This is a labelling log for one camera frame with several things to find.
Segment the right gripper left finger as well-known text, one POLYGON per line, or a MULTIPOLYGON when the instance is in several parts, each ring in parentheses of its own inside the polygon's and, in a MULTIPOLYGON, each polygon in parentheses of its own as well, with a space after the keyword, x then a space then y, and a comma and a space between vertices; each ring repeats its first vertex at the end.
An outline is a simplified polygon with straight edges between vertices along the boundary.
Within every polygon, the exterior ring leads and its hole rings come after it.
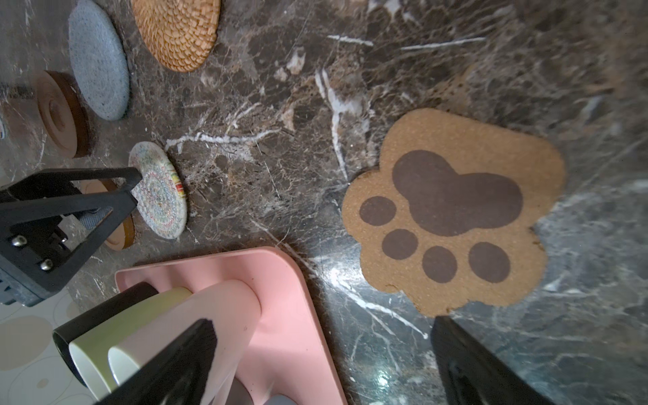
POLYGON ((200 319, 99 404, 199 404, 217 345, 213 323, 200 319))

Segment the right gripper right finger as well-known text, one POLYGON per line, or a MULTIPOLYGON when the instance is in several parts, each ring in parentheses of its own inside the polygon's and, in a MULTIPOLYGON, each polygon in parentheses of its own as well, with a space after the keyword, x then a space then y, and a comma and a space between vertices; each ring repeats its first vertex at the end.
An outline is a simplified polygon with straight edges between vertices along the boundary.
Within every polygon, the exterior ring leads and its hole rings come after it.
POLYGON ((553 404, 450 317, 435 318, 430 340, 447 403, 553 404))

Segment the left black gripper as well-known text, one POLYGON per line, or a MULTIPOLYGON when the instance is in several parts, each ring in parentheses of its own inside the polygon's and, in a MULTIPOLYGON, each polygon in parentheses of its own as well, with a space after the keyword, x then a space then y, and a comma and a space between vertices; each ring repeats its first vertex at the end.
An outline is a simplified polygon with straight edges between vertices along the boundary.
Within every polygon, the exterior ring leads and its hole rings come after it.
POLYGON ((137 207, 142 180, 133 167, 48 169, 1 187, 1 303, 32 307, 59 292, 137 207), (73 182, 122 178, 124 191, 81 194, 73 182), (105 216, 76 248, 60 228, 67 216, 105 216))

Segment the light brown wooden coaster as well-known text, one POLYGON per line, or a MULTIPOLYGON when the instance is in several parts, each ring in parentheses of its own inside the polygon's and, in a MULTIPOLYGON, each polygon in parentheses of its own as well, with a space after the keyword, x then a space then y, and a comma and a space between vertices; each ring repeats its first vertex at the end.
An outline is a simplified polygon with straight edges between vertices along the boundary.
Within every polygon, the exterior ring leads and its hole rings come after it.
MULTIPOLYGON (((116 184, 109 179, 88 180, 81 182, 80 190, 83 194, 112 192, 116 191, 116 184)), ((103 219, 104 214, 96 211, 90 216, 83 217, 81 222, 87 229, 92 229, 95 227, 92 222, 94 222, 97 217, 103 219)), ((135 228, 133 224, 133 216, 129 214, 121 225, 106 239, 105 244, 114 251, 122 251, 129 248, 134 243, 134 238, 135 228)))

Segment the dark brown wooden coaster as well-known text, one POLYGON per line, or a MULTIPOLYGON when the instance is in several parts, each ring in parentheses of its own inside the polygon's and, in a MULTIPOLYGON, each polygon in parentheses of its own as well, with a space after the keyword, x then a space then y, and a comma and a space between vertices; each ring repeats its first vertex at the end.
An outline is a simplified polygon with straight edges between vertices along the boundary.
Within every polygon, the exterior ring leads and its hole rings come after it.
POLYGON ((62 156, 69 159, 89 154, 89 129, 83 108, 67 77, 41 71, 35 76, 35 95, 47 135, 62 156))

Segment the white woven round coaster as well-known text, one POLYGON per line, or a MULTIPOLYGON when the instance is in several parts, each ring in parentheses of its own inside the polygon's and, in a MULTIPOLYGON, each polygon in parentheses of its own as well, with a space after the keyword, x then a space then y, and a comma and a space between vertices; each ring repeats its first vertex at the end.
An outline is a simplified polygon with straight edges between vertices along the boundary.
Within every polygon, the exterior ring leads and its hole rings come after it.
POLYGON ((130 151, 128 165, 143 177, 132 191, 143 221, 157 236, 178 238, 187 225, 187 196, 165 151, 156 143, 137 143, 130 151))

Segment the cork paw print coaster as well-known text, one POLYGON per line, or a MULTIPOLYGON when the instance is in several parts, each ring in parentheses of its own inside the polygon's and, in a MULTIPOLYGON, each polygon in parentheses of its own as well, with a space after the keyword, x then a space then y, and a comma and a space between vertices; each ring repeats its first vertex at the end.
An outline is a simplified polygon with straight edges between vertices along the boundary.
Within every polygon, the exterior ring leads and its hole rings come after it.
POLYGON ((564 185, 547 140, 424 108, 390 128, 342 218, 366 281, 436 317, 470 302, 512 305, 536 288, 548 257, 533 226, 564 185))

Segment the grey felt round coaster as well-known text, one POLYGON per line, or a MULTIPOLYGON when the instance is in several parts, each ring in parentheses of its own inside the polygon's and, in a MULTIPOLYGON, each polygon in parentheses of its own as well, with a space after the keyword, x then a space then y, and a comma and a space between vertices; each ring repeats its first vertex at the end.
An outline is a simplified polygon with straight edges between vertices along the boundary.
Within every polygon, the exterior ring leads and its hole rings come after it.
POLYGON ((108 14, 93 1, 79 1, 69 15, 69 55, 89 107, 106 121, 123 118, 130 78, 123 44, 108 14))

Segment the woven rattan round coaster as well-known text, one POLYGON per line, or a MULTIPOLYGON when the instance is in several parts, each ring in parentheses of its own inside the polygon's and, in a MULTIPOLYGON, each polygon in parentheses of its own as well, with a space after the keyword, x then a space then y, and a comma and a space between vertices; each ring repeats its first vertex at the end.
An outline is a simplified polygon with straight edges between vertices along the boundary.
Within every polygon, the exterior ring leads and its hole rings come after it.
POLYGON ((220 0, 133 0, 133 17, 143 42, 164 67, 189 73, 214 48, 220 0))

